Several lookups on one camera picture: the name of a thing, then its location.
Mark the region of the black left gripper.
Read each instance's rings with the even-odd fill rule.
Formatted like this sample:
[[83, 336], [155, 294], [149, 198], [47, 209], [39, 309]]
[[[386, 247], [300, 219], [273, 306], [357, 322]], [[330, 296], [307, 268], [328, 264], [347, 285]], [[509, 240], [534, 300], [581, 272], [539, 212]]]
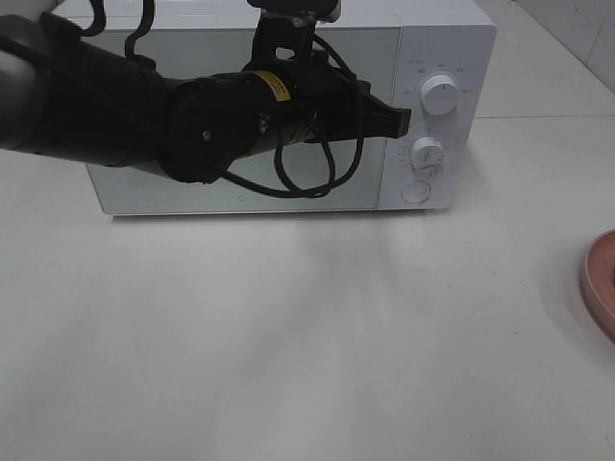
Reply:
[[369, 83], [341, 64], [331, 65], [327, 52], [256, 59], [243, 70], [278, 87], [288, 106], [285, 118], [294, 117], [309, 130], [303, 136], [307, 142], [316, 141], [317, 129], [328, 141], [399, 139], [409, 132], [411, 109], [393, 108], [371, 95]]

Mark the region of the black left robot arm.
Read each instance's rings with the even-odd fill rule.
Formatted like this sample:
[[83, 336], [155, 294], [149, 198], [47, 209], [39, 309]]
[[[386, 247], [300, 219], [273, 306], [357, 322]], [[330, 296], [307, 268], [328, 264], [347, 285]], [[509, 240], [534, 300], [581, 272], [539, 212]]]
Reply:
[[135, 52], [153, 23], [151, 8], [122, 55], [92, 45], [106, 17], [81, 28], [49, 12], [1, 19], [1, 145], [22, 153], [144, 168], [177, 182], [225, 179], [260, 194], [268, 188], [233, 174], [238, 159], [295, 143], [362, 147], [397, 139], [411, 112], [371, 92], [316, 34], [316, 14], [264, 12], [250, 61], [238, 72], [193, 80], [163, 77]]

